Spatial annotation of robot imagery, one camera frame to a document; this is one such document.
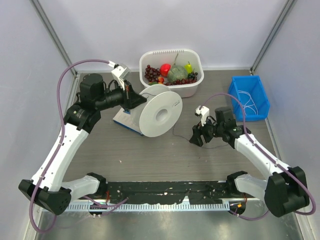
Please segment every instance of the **gray floor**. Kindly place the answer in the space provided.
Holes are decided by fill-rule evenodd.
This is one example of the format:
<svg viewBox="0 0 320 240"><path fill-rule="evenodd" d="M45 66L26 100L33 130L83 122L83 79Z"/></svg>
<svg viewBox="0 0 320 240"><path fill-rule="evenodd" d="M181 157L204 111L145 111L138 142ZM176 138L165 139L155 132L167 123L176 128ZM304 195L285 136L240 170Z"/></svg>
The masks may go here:
<svg viewBox="0 0 320 240"><path fill-rule="evenodd" d="M261 216L266 210L258 201L249 201L247 216ZM52 214L41 218L47 229ZM38 234L36 240L301 240L296 218L271 214L259 221L246 221L228 212L182 211L113 213L95 218L84 212L66 212L58 217L56 228Z"/></svg>
<svg viewBox="0 0 320 240"><path fill-rule="evenodd" d="M205 79L197 93L183 99L183 110L175 133L189 138L192 126L199 122L194 115L197 106L214 93L227 92L232 76L249 75L247 70L206 71ZM109 82L110 73L103 74ZM134 89L143 89L139 74L128 79ZM207 107L214 114L215 108L230 106L231 101L220 96ZM112 121L119 107L102 112L87 140L72 160L65 181L82 178L86 173L101 174L108 181L202 181L225 180L227 175L244 170L261 177L254 165L233 150L221 139L213 139L205 147L190 144L173 136L172 129L162 136L139 136ZM264 121L249 122L249 129L271 152L272 142ZM265 209L259 203L248 203L246 216L257 217ZM88 213L66 212L58 217L57 226L72 226ZM51 214L44 213L40 226L45 229L51 222ZM86 219L69 229L56 227L46 235L38 234L37 240L283 240L302 239L296 217L293 214L276 218L269 214L260 221L248 222L227 212L154 212L113 213L101 219Z"/></svg>
<svg viewBox="0 0 320 240"><path fill-rule="evenodd" d="M175 133L190 138L192 126L199 122L195 109L214 93L227 92L232 76L249 75L248 70L206 71L196 94L183 98L183 109L176 124ZM108 83L112 76L103 74ZM139 73L131 73L128 79L140 92L143 86ZM227 97L212 99L207 107L214 115L215 108L230 106ZM120 108L107 109L91 134L77 151L64 180L82 178L89 172L106 177L108 181L202 181L225 180L227 175L244 170L255 177L260 172L242 154L218 138L200 148L185 139L173 136L172 130L162 136L139 136L115 124L112 118ZM265 121L249 122L249 129L271 152L272 142Z"/></svg>

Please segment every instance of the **wooden floor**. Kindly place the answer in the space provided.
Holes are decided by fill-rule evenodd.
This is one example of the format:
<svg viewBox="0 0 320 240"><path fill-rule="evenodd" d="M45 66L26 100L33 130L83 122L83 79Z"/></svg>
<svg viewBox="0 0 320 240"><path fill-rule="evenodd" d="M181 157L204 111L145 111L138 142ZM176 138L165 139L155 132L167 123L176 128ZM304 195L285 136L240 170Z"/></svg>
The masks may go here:
<svg viewBox="0 0 320 240"><path fill-rule="evenodd" d="M110 73L102 75L107 83L112 80ZM196 107L214 93L226 93L232 76L243 75L249 75L249 71L205 71L196 94L183 98L182 113L174 133L189 139L192 126L200 120L195 116ZM136 92L143 89L138 72L131 73L128 80ZM214 115L215 108L227 105L231 105L230 99L218 96L206 106ZM82 178L90 172L103 175L107 181L225 180L227 175L240 170L254 177L262 176L247 158L219 138L206 144L204 147L210 149L205 149L174 136L172 129L159 137L140 136L113 122L112 118L119 109L115 107L101 113L101 120L72 160L65 181ZM274 153L265 121L249 122L248 128L261 144Z"/></svg>

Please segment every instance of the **wall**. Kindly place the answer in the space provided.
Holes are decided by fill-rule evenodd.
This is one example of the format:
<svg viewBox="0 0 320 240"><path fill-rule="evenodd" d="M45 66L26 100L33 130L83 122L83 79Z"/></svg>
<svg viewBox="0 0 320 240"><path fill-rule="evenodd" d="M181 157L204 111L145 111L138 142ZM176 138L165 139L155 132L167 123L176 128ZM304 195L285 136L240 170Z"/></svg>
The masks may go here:
<svg viewBox="0 0 320 240"><path fill-rule="evenodd" d="M257 74L270 101L269 121L282 159L300 166L320 204L320 1L297 1ZM309 217L320 239L320 211Z"/></svg>
<svg viewBox="0 0 320 240"><path fill-rule="evenodd" d="M59 132L56 86L64 61L27 0L0 1L0 235L21 240L29 201L18 190ZM66 104L72 76L61 86Z"/></svg>
<svg viewBox="0 0 320 240"><path fill-rule="evenodd" d="M100 58L138 69L145 52L174 48L195 50L205 68L249 68L286 0L40 2L73 62Z"/></svg>

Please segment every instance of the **metal corner post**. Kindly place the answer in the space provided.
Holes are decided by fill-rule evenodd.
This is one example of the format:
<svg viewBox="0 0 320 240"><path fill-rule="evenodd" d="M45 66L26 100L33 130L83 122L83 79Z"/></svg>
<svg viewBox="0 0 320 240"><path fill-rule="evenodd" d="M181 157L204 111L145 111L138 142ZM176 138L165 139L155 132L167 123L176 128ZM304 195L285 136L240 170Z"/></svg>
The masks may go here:
<svg viewBox="0 0 320 240"><path fill-rule="evenodd" d="M285 5L283 6L283 9L281 10L277 20L275 21L275 23L274 23L274 25L273 25L268 37L264 41L263 46L262 46L258 56L256 57L253 65L252 65L252 67L250 69L253 74L255 74L255 72L256 72L256 70L257 70L262 58L266 54L270 44L272 43L272 41L276 37L277 33L279 32L281 26L285 22L286 17L288 16L290 11L292 10L292 8L295 5L296 1L297 0L287 0Z"/></svg>
<svg viewBox="0 0 320 240"><path fill-rule="evenodd" d="M58 49L59 53L61 54L65 63L70 66L72 64L67 51L65 50L64 46L62 45L55 29L53 28L51 22L48 19L47 14L45 13L44 9L42 8L39 0L29 0L32 6L34 7L36 13L38 14L39 18L41 19L44 27L46 28L48 34L50 35L53 43L55 44L56 48ZM71 72L74 77L76 77L77 72L74 68L71 69Z"/></svg>

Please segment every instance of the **blue plastic basket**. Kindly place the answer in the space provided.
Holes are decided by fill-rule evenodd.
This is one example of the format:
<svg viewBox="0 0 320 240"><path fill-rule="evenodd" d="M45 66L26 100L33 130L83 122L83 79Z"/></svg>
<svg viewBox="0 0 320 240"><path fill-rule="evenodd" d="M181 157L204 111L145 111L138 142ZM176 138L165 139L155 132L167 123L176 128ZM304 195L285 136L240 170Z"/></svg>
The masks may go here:
<svg viewBox="0 0 320 240"><path fill-rule="evenodd" d="M259 76L233 76L228 93L244 106L246 121L263 120L268 116L270 103ZM236 120L243 121L239 104L234 99L231 101Z"/></svg>

